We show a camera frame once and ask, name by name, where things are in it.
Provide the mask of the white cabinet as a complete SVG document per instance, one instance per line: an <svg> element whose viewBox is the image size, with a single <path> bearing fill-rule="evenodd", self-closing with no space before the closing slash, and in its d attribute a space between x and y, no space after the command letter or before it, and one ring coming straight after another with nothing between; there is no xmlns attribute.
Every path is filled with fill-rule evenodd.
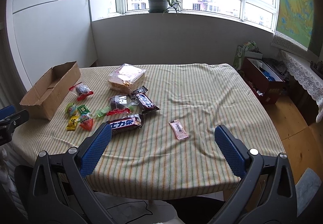
<svg viewBox="0 0 323 224"><path fill-rule="evenodd" d="M98 59L89 0L7 0L5 29L26 91L51 67Z"/></svg>

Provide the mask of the pink small snack packet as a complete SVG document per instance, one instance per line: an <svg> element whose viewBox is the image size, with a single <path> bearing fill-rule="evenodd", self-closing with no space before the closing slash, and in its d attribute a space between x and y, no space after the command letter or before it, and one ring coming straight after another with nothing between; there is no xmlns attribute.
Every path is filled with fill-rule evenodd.
<svg viewBox="0 0 323 224"><path fill-rule="evenodd" d="M183 128L180 120L170 121L169 125L171 126L177 140L183 140L189 137L188 133Z"/></svg>

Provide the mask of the dark red storage box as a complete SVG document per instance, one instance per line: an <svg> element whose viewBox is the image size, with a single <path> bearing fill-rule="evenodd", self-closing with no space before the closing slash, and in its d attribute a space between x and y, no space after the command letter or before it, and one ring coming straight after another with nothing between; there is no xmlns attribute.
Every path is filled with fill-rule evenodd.
<svg viewBox="0 0 323 224"><path fill-rule="evenodd" d="M244 58L242 78L262 104L275 104L285 81L262 60Z"/></svg>

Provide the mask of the green jelly cup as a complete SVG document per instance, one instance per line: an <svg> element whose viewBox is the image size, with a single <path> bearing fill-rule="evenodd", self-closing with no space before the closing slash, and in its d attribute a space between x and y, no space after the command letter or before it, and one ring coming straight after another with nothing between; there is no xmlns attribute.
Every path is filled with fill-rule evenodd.
<svg viewBox="0 0 323 224"><path fill-rule="evenodd" d="M65 108L65 113L68 117L75 116L77 114L77 106L74 102L68 103Z"/></svg>

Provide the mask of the bagged sliced bread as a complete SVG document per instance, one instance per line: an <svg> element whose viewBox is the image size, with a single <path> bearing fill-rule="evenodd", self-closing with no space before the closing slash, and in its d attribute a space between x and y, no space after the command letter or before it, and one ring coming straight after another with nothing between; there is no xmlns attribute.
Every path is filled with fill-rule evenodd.
<svg viewBox="0 0 323 224"><path fill-rule="evenodd" d="M144 84L146 69L122 64L108 75L107 84L110 89L130 94Z"/></svg>

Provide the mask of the landscape wall painting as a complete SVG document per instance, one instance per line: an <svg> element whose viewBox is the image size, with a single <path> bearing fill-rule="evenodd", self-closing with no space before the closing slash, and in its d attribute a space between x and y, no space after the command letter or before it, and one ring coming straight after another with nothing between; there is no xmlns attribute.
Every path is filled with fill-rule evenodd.
<svg viewBox="0 0 323 224"><path fill-rule="evenodd" d="M322 0L280 0L276 33L291 46L319 57L322 50Z"/></svg>

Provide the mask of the brown cardboard box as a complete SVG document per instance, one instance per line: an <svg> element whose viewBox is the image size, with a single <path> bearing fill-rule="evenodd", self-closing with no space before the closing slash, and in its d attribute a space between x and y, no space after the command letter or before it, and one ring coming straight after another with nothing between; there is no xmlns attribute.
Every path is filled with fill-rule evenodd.
<svg viewBox="0 0 323 224"><path fill-rule="evenodd" d="M50 68L26 92L20 101L21 107L32 119L51 120L61 102L81 77L77 62L66 62Z"/></svg>

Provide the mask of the yellow candy packet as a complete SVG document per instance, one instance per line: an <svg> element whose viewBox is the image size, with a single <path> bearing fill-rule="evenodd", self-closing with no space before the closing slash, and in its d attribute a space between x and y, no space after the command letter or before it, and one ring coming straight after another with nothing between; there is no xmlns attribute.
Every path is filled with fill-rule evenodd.
<svg viewBox="0 0 323 224"><path fill-rule="evenodd" d="M71 116L66 126L67 131L75 131L77 128L79 116Z"/></svg>

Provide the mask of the green carton box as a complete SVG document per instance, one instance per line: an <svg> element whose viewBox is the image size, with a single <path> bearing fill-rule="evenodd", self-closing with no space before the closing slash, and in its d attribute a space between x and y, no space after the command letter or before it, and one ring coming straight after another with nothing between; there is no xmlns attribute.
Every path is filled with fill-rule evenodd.
<svg viewBox="0 0 323 224"><path fill-rule="evenodd" d="M243 45L238 45L233 61L233 68L239 70L245 57L261 59L262 56L263 54L259 51L255 41L248 41Z"/></svg>

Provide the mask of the white lace cloth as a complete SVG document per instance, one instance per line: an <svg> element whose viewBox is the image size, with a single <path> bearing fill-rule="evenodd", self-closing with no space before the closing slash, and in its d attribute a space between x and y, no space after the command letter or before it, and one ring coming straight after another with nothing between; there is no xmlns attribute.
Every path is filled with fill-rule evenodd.
<svg viewBox="0 0 323 224"><path fill-rule="evenodd" d="M322 121L322 79L311 69L310 62L300 56L280 50L280 58L287 71L307 91L318 106L316 123Z"/></svg>

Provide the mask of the green clear-wrapped candy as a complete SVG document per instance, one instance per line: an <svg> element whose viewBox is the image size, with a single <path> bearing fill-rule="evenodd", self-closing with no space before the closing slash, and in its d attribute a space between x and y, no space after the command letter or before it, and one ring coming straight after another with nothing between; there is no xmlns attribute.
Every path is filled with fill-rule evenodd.
<svg viewBox="0 0 323 224"><path fill-rule="evenodd" d="M108 107L104 107L102 109L99 109L96 112L96 116L98 118L101 118L103 116L112 116L117 114L130 114L134 111L134 106L124 105L124 104L110 104Z"/></svg>

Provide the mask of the Snickers bar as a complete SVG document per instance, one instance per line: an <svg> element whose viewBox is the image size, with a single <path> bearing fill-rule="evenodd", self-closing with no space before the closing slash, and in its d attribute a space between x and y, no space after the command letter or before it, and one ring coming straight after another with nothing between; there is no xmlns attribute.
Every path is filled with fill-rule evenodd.
<svg viewBox="0 0 323 224"><path fill-rule="evenodd" d="M140 88L137 88L130 94L130 98L136 100L139 103L143 114L160 110L159 107L155 105L149 97L147 97L147 91L148 89L145 86L141 86Z"/></svg>
<svg viewBox="0 0 323 224"><path fill-rule="evenodd" d="M118 134L142 128L144 122L145 117L143 114L132 114L121 119L108 121L107 123L111 126L112 134Z"/></svg>

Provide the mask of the striped yellow tablecloth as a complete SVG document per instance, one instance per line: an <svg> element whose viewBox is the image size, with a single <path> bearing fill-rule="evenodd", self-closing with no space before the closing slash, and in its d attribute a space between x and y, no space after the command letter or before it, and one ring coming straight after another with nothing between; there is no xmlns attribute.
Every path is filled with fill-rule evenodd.
<svg viewBox="0 0 323 224"><path fill-rule="evenodd" d="M239 179L214 140L218 125L248 148L276 156L283 144L269 115L228 64L147 65L144 86L159 111L142 128L114 136L92 175L95 191L135 199L177 199L233 188ZM189 137L169 125L180 120Z"/></svg>

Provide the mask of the dark cake red-sealed bag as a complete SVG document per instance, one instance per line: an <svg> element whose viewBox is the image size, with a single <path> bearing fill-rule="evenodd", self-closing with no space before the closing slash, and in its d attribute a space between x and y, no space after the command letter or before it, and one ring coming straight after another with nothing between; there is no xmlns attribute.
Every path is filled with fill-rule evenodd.
<svg viewBox="0 0 323 224"><path fill-rule="evenodd" d="M126 95L116 95L109 98L107 116L130 113L131 109L128 106L128 97Z"/></svg>
<svg viewBox="0 0 323 224"><path fill-rule="evenodd" d="M94 94L94 92L90 90L90 88L87 85L83 84L82 82L70 87L69 91L77 96L77 101L82 101L86 99L88 96L91 96Z"/></svg>

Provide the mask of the green square candy packet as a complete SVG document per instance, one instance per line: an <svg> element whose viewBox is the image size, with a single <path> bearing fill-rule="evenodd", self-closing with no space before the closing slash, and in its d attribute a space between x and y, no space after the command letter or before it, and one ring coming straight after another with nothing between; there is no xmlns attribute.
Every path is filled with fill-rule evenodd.
<svg viewBox="0 0 323 224"><path fill-rule="evenodd" d="M88 113L90 113L90 110L88 109L88 107L86 106L86 105L80 105L80 106L78 106L77 107L77 109L78 109L78 111L79 111L79 113L80 113L80 115L85 115L85 114L88 114Z"/></svg>

